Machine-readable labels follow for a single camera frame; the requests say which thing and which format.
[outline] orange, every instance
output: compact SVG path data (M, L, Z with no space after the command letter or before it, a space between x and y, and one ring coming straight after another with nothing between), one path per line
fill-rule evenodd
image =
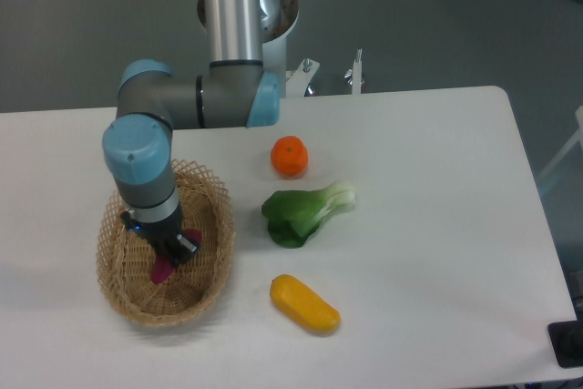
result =
M271 149L271 164L284 177L294 177L308 167L308 149L295 136L282 137Z

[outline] gray floor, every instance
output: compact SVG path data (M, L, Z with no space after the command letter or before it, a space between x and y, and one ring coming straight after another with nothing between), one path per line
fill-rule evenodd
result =
M0 112L115 106L121 72L142 57L204 73L196 1L0 0ZM535 174L577 128L583 5L573 0L300 0L300 9L288 61L322 63L320 94L347 92L342 76L362 47L368 92L502 87ZM545 200L569 269L583 269L578 164Z

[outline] white table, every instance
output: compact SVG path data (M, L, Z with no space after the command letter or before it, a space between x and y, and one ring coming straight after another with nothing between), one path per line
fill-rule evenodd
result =
M506 94L495 87L286 99L270 128L182 131L173 155L230 189L230 280L201 320L126 322L97 286L115 186L101 135L114 108L0 115L2 387L456 388L580 377L547 324L575 318ZM280 180L269 151L298 135L311 164ZM350 179L357 207L299 250L269 240L276 189ZM330 337L277 312L291 273L343 316Z

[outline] black object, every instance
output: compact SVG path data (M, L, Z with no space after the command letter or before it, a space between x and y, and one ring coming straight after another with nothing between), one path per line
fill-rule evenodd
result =
M583 321L551 323L548 334L561 368L583 366Z
M140 222L132 218L129 211L122 212L119 217L126 230L134 231L138 237L147 241L157 255L170 259L175 268L189 262L198 252L200 242L183 236L185 231L182 229L180 205L167 218L158 222ZM184 246L179 237L189 243L191 249Z

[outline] metal arm tube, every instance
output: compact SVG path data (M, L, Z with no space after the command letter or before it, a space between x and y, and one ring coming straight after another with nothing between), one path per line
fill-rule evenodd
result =
M210 61L261 61L259 0L205 0Z

